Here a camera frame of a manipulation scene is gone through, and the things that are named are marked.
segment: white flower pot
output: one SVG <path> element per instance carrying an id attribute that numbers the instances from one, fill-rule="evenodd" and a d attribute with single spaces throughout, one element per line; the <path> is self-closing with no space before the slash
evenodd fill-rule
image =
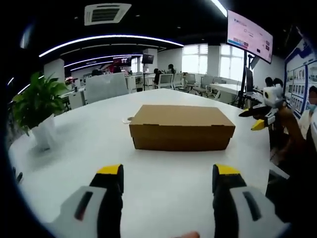
<path id="1" fill-rule="evenodd" d="M 32 128 L 32 133 L 35 136 L 38 147 L 41 150 L 53 148 L 56 139 L 54 115 L 51 115 L 38 126 Z"/>

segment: cardboard box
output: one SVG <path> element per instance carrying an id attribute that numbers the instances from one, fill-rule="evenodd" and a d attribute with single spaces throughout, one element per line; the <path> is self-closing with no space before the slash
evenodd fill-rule
<path id="1" fill-rule="evenodd" d="M 235 125 L 211 107 L 143 105 L 130 123 L 134 147 L 144 150 L 224 150 Z"/>

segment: box lid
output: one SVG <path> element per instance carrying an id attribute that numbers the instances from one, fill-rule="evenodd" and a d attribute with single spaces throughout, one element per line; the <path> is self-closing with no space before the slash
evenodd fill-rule
<path id="1" fill-rule="evenodd" d="M 232 137 L 234 124 L 213 107 L 143 105 L 130 123 L 132 137 Z"/>

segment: air conditioning vent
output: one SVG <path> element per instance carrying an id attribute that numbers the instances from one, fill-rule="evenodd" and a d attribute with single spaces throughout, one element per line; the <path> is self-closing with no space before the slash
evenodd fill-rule
<path id="1" fill-rule="evenodd" d="M 85 7 L 85 26 L 118 23 L 130 9 L 131 4 L 107 3 Z"/>

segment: window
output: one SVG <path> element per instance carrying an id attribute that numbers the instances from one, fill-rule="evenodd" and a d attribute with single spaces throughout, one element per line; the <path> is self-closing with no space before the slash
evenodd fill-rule
<path id="1" fill-rule="evenodd" d="M 143 72 L 143 64 L 142 64 L 143 56 L 140 57 L 140 64 L 139 64 L 139 72 Z"/>
<path id="2" fill-rule="evenodd" d="M 230 45 L 220 47 L 220 77 L 242 81 L 244 51 Z"/>
<path id="3" fill-rule="evenodd" d="M 207 74 L 208 45 L 189 45 L 183 48 L 182 72 Z"/>
<path id="4" fill-rule="evenodd" d="M 138 72 L 138 58 L 137 57 L 131 60 L 131 70 L 133 73 Z"/>

